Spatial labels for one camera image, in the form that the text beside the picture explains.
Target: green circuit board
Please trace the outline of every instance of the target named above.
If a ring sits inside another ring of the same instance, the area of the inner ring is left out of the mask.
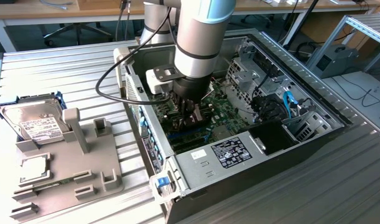
[[[207,125],[195,130],[179,133],[178,131],[173,130],[171,125],[166,124],[167,119],[165,116],[169,113],[177,112],[173,100],[170,100],[166,104],[154,106],[167,139],[178,154],[237,135],[238,131],[247,126],[247,123],[241,118],[235,107],[225,97],[225,93],[218,84],[213,84],[213,88],[214,91],[202,101],[202,105],[213,104],[213,119]],[[151,96],[151,98],[155,100],[161,99],[161,97],[155,96]]]

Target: hard drive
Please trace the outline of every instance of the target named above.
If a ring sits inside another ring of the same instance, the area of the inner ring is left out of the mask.
[[[63,121],[66,104],[60,92],[18,97],[12,102],[0,102],[0,118],[6,119],[19,135],[19,140],[34,140],[43,145],[64,139],[71,127]]]

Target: warning label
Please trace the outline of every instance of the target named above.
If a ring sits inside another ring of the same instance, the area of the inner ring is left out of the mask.
[[[238,137],[214,145],[213,150],[225,168],[230,168],[253,158]]]
[[[54,117],[20,122],[27,134],[35,142],[63,136],[59,124]]]

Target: sticker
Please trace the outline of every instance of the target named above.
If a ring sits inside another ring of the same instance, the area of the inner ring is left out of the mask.
[[[198,150],[197,152],[191,153],[193,159],[197,160],[205,156],[207,156],[207,152],[202,149]]]
[[[239,137],[214,145],[213,150],[225,168],[230,168],[253,158]]]
[[[43,141],[63,136],[62,129],[54,117],[19,123],[34,141]]]

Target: chair wheel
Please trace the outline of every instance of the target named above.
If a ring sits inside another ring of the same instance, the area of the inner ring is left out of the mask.
[[[52,41],[52,40],[46,40],[46,45],[48,46],[48,47],[52,47],[54,46],[54,44],[55,44],[55,42]]]

